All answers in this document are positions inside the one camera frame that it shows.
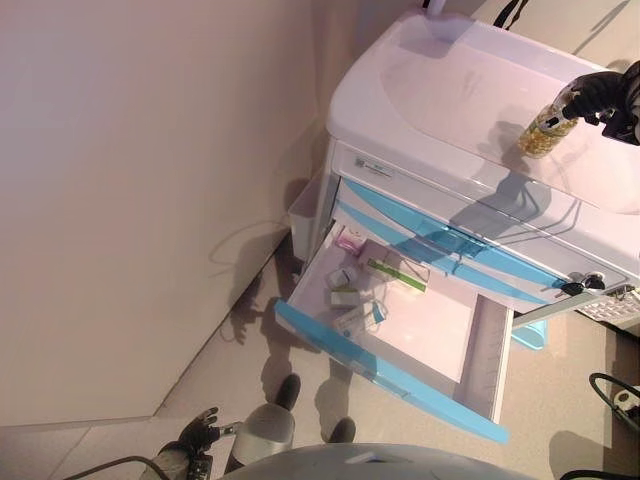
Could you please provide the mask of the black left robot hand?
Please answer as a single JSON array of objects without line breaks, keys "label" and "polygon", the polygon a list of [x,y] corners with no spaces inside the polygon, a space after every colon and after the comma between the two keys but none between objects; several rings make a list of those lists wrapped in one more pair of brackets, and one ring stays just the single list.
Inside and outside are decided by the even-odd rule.
[{"label": "black left robot hand", "polygon": [[240,423],[232,422],[218,426],[217,414],[219,409],[212,407],[197,415],[180,433],[178,441],[186,445],[192,452],[208,451],[211,445],[222,437],[235,435]]}]

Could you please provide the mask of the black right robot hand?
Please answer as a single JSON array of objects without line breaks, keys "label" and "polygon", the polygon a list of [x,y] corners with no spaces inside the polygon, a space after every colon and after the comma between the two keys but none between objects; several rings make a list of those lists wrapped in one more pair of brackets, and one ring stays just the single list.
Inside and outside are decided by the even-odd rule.
[{"label": "black right robot hand", "polygon": [[591,125],[598,125],[601,113],[614,110],[636,126],[638,118],[632,112],[632,102],[638,93],[638,85],[636,64],[624,74],[602,71],[580,76],[569,85],[572,96],[562,108],[562,114],[567,120],[583,118]]}]

